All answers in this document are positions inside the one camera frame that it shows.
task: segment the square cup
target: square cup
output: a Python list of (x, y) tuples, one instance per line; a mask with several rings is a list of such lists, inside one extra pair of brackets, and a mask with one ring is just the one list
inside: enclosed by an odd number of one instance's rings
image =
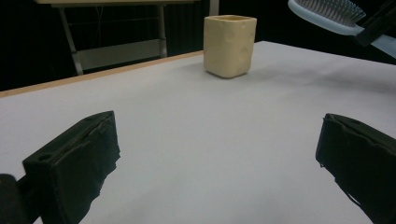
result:
[(251, 17), (205, 17), (205, 70), (224, 78), (244, 75), (251, 65), (256, 24)]

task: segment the brush handle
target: brush handle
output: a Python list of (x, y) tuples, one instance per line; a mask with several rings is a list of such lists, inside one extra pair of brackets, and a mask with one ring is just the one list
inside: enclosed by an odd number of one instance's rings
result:
[(372, 45), (396, 59), (396, 38), (381, 35)]

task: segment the brush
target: brush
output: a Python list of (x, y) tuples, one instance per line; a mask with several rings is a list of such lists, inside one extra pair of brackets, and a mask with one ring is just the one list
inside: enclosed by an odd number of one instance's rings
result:
[[(356, 22), (366, 14), (348, 0), (289, 0), (288, 5), (302, 19), (339, 35), (356, 36), (364, 30)], [(395, 38), (381, 35), (371, 45), (396, 58)]]

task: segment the wooden table edge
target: wooden table edge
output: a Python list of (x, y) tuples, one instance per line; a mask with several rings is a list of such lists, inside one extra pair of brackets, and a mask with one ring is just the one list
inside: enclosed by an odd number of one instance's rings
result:
[(186, 54), (180, 54), (180, 55), (173, 56), (173, 57), (162, 58), (162, 59), (149, 61), (149, 62), (145, 62), (145, 63), (136, 63), (136, 64), (127, 65), (127, 66), (123, 66), (123, 67), (108, 69), (108, 70), (104, 70), (104, 71), (100, 71), (100, 72), (96, 72), (96, 73), (90, 73), (90, 74), (82, 75), (82, 76), (78, 76), (78, 77), (68, 77), (68, 78), (59, 79), (59, 80), (55, 80), (55, 81), (51, 81), (51, 82), (45, 82), (45, 83), (40, 83), (40, 84), (36, 84), (36, 85), (32, 85), (32, 86), (17, 88), (17, 89), (13, 89), (13, 90), (9, 90), (9, 91), (0, 91), (0, 98), (17, 95), (17, 94), (22, 94), (22, 93), (26, 93), (26, 92), (30, 92), (30, 91), (44, 90), (47, 88), (62, 86), (62, 85), (75, 83), (75, 82), (79, 82), (79, 81), (90, 80), (93, 78), (110, 76), (110, 75), (114, 75), (114, 74), (121, 73), (121, 72), (131, 71), (131, 70), (135, 70), (135, 69), (143, 68), (143, 67), (148, 67), (148, 66), (152, 66), (155, 64), (159, 64), (159, 63), (168, 63), (168, 62), (172, 62), (172, 61), (179, 60), (179, 59), (185, 59), (185, 58), (189, 58), (189, 57), (193, 57), (193, 56), (198, 56), (201, 54), (203, 54), (202, 50), (191, 52), (191, 53), (186, 53)]

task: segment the brush bristles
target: brush bristles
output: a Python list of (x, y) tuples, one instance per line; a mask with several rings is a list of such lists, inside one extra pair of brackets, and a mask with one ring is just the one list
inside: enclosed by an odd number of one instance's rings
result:
[(300, 6), (329, 20), (353, 27), (366, 16), (355, 4), (348, 0), (295, 0)]

